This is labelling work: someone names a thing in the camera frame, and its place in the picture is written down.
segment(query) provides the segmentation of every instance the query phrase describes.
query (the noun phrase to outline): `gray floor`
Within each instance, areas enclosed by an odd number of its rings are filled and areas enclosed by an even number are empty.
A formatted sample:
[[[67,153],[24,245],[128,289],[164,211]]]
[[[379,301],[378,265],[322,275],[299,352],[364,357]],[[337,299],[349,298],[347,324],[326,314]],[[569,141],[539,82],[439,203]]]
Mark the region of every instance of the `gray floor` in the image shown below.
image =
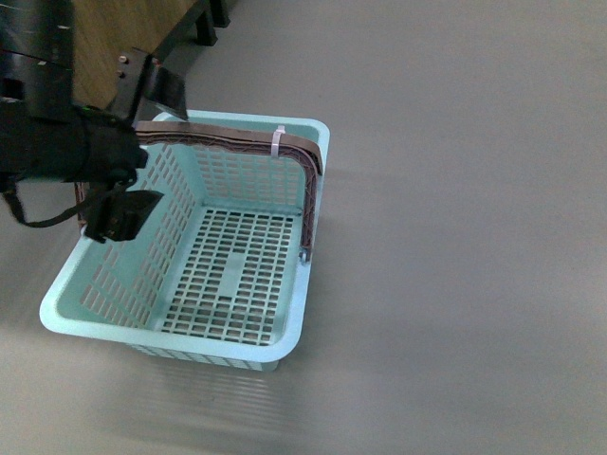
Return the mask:
[[[194,109],[332,132],[303,336],[275,373],[47,332],[77,240],[0,219],[0,452],[607,453],[603,1],[240,0]],[[71,189],[24,185],[32,217]]]

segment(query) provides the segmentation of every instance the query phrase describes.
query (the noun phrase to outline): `wooden furniture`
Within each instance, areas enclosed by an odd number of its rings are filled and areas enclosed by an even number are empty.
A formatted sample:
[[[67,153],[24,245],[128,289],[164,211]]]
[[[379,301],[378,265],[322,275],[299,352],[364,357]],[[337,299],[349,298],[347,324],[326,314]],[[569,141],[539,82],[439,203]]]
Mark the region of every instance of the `wooden furniture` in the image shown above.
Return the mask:
[[[74,99],[103,108],[116,96],[117,58],[137,47],[163,59],[196,24],[198,42],[212,46],[214,26],[230,22],[224,0],[73,0]]]

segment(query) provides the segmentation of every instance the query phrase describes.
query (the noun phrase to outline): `light blue plastic basket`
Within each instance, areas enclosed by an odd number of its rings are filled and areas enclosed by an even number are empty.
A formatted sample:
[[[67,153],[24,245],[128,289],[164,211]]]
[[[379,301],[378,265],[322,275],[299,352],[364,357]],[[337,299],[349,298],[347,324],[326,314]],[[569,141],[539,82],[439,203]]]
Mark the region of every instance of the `light blue plastic basket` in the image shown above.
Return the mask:
[[[319,121],[190,111],[193,122],[316,142]],[[156,121],[176,121],[168,114]],[[272,371],[296,346],[311,260],[299,258],[304,172],[287,157],[158,144],[134,189],[165,194],[137,239],[82,237],[40,309],[46,328],[149,355]],[[314,231],[324,172],[319,175]]]

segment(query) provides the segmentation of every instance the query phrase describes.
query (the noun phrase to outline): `black strap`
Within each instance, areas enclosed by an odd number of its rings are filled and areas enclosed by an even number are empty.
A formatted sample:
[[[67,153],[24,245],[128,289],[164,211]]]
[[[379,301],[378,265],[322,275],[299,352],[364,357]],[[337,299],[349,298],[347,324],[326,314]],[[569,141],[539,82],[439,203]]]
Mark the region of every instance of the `black strap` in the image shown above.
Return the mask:
[[[67,209],[63,213],[60,213],[59,215],[44,221],[26,221],[26,214],[23,210],[23,205],[19,200],[19,196],[17,195],[16,186],[13,186],[8,191],[3,192],[2,197],[4,197],[4,200],[7,202],[10,211],[12,212],[12,216],[15,217],[19,224],[28,226],[30,228],[50,228],[51,226],[58,225],[59,223],[68,220],[69,218],[78,214],[84,209],[88,209],[89,207],[100,204],[108,197],[112,197],[118,194],[119,192],[126,191],[126,189],[132,185],[132,183],[125,185],[117,185],[110,191],[105,191],[97,194],[89,194],[89,196],[86,197],[86,199],[84,199],[80,204],[77,204],[71,209]]]

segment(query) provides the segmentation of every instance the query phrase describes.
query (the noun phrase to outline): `wooden cabinet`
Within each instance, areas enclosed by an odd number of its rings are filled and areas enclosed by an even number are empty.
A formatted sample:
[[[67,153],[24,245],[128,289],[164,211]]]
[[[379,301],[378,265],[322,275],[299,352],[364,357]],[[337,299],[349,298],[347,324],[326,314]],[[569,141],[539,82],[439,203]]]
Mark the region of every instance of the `wooden cabinet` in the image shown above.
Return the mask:
[[[153,52],[196,1],[73,0],[74,99],[105,107],[116,96],[120,52]]]

